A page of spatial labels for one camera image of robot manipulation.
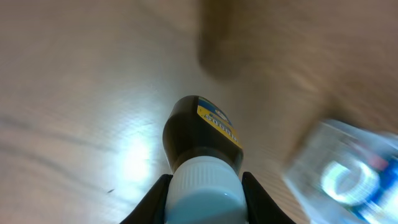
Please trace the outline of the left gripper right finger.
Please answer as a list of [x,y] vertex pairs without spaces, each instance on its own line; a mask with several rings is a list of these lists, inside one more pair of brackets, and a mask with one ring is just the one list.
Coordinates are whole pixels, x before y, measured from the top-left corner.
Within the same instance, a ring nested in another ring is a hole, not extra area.
[[250,172],[243,173],[242,186],[249,224],[295,224]]

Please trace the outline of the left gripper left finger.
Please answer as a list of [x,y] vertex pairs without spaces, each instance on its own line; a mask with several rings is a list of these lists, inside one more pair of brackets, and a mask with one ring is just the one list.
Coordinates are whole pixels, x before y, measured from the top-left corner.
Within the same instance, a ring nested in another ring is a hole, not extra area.
[[173,175],[163,174],[120,224],[165,224],[165,204]]

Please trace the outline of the dark brown medicine bottle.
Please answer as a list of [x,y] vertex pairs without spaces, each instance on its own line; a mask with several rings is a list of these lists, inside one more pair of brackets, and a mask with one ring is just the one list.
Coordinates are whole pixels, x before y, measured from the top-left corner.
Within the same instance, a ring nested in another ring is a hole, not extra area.
[[239,179],[243,148],[217,106],[200,96],[184,96],[176,102],[162,140],[173,173],[166,223],[247,222]]

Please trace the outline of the green Zam-Buk box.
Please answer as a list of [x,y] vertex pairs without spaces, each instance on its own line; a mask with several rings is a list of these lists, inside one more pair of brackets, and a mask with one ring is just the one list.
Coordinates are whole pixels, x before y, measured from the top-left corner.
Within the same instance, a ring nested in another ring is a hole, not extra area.
[[349,207],[364,204],[380,186],[378,173],[353,159],[348,164],[330,162],[320,179],[322,190],[333,200]]

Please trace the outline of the clear plastic container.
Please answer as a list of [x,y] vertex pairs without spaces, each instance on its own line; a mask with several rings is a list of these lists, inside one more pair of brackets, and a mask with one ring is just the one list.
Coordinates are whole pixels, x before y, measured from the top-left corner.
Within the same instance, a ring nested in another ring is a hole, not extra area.
[[[329,197],[321,187],[332,161],[356,159],[375,170],[380,186],[364,204],[349,207]],[[306,138],[283,178],[311,223],[397,223],[397,135],[375,133],[326,120]]]

